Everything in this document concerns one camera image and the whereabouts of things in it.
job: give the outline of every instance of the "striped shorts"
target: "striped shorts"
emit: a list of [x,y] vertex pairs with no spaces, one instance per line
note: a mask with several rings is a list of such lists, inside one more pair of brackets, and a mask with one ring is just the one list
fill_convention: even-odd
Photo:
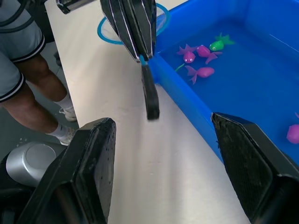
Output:
[[[17,0],[2,0],[0,21],[10,18],[19,6]],[[24,10],[13,23],[0,29],[18,27],[29,18],[30,14]],[[35,22],[21,31],[0,34],[0,103],[15,96],[25,84],[25,77],[15,64],[38,55],[44,46],[45,38]]]

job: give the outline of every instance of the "white sneaker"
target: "white sneaker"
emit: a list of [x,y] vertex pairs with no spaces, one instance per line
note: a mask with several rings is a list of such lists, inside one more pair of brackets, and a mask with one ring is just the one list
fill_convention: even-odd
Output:
[[75,114],[74,107],[71,107],[70,109],[63,109],[63,108],[61,108],[59,110],[59,113],[63,113],[65,115],[65,118],[69,122],[77,121],[77,117],[76,117],[76,114]]
[[58,140],[60,141],[61,145],[64,146],[68,146],[71,142],[71,140],[73,139],[74,135],[76,133],[76,130],[71,128],[71,127],[67,127],[67,135],[64,136],[63,138],[58,138]]

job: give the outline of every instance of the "metal base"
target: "metal base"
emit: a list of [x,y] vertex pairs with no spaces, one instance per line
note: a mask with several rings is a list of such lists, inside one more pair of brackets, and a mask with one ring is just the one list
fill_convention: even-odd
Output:
[[37,187],[48,166],[58,157],[66,146],[30,142],[22,145],[8,155],[6,170],[16,182]]

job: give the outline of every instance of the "purple toy fish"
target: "purple toy fish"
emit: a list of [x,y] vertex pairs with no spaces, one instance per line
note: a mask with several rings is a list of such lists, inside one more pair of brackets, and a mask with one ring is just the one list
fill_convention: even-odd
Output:
[[221,55],[222,52],[210,52],[209,48],[205,47],[204,45],[200,45],[196,48],[196,51],[199,56],[207,57],[206,64],[208,64],[211,60],[218,58],[217,55]]
[[299,125],[292,125],[289,127],[286,138],[293,144],[299,143]]
[[186,44],[185,49],[179,47],[179,51],[177,52],[178,55],[184,55],[183,60],[186,63],[192,63],[195,59],[195,55],[193,51],[195,51],[197,47],[190,48],[188,44]]
[[207,78],[210,75],[214,74],[214,72],[215,72],[215,70],[213,68],[210,68],[210,67],[200,68],[197,71],[189,65],[185,66],[185,68],[188,69],[188,76],[193,76],[193,78],[191,79],[193,85],[196,82],[197,76],[199,76],[201,78]]

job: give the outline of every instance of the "gray floor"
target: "gray floor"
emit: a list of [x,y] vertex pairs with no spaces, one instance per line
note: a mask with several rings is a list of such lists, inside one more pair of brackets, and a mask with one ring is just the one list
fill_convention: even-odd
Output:
[[[67,86],[64,77],[64,72],[62,68],[56,64],[56,60],[53,56],[56,51],[56,45],[54,42],[52,42],[46,45],[45,49],[42,51],[41,54],[48,62],[49,68],[58,76],[58,78],[63,82],[63,84]],[[52,113],[59,122],[74,128],[78,127],[78,124],[76,122],[70,123],[65,119],[63,114],[59,114],[58,111],[60,107],[58,105],[46,99],[32,86],[31,89],[33,90],[33,93],[37,101],[48,111],[50,111],[50,113]],[[23,127],[18,122],[16,122],[5,109],[0,108],[0,161],[12,149],[29,141],[59,143],[59,141],[55,137],[34,132],[28,128]]]

